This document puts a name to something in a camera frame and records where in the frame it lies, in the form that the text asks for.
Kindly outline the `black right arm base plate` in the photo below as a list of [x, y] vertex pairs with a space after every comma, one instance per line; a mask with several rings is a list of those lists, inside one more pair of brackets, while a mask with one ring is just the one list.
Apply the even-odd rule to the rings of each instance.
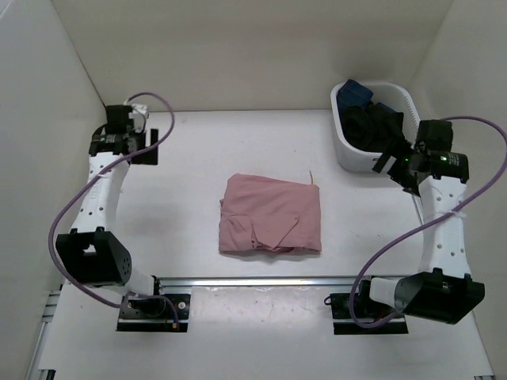
[[[354, 302], [356, 318], [365, 324], [380, 321], [394, 311], [391, 307], [374, 302], [368, 297], [357, 295]], [[375, 329], [364, 329], [358, 326], [350, 315], [349, 293], [331, 293], [324, 298], [323, 303], [331, 309], [335, 336], [403, 335], [409, 333], [406, 319], [403, 316], [398, 316]]]

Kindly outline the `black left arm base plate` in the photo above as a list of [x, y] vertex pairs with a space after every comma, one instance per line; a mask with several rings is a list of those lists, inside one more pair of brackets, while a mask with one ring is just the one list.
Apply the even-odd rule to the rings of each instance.
[[116, 330], [130, 333], [186, 333], [191, 294], [164, 294], [165, 301], [126, 295], [118, 314]]

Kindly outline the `pink trousers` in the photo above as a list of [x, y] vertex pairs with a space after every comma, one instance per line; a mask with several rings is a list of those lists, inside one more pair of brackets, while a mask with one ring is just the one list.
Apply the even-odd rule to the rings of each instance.
[[219, 251], [320, 252], [320, 188], [236, 173], [220, 200]]

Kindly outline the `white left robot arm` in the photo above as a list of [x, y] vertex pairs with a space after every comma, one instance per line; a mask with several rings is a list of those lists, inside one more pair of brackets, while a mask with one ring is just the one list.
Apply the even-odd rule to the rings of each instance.
[[141, 294], [139, 308], [157, 317], [166, 308], [159, 281], [133, 267], [132, 256], [115, 237], [120, 190], [134, 165], [156, 165], [158, 152], [129, 158], [111, 169], [117, 159], [146, 147], [148, 107], [144, 104], [110, 105], [106, 124], [93, 134], [89, 148], [89, 177], [96, 182], [82, 197], [77, 218], [67, 234], [56, 238], [56, 251], [67, 272], [80, 284], [108, 287], [116, 292]]

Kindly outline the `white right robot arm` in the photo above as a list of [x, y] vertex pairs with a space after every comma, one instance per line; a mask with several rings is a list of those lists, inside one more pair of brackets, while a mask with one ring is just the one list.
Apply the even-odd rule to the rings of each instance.
[[387, 305], [399, 314], [454, 325], [484, 299], [484, 284], [471, 278], [464, 217], [456, 210], [467, 189], [468, 159], [452, 152], [452, 139], [450, 122], [423, 120], [414, 144], [401, 142], [387, 150], [396, 159], [388, 175], [421, 200], [423, 250], [417, 273], [371, 279], [369, 289], [356, 296], [364, 316]]

